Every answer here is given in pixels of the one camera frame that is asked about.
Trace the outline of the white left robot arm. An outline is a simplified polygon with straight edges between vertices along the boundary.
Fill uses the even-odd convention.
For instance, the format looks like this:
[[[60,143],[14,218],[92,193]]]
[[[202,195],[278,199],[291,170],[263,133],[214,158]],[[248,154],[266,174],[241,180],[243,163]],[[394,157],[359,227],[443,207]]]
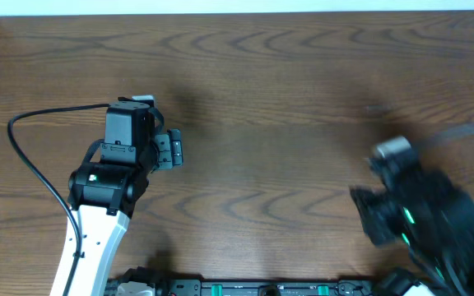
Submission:
[[[119,98],[106,112],[105,137],[93,143],[69,178],[74,221],[67,234],[51,293],[101,295],[148,176],[183,164],[178,129],[162,130],[164,117],[150,95]]]

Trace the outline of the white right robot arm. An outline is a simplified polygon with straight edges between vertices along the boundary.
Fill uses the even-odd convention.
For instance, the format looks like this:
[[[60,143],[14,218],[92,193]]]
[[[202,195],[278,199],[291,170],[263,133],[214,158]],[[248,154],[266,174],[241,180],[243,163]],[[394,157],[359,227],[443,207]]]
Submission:
[[[437,169],[408,169],[382,190],[352,187],[375,246],[403,241],[411,259],[452,295],[474,295],[474,202]]]

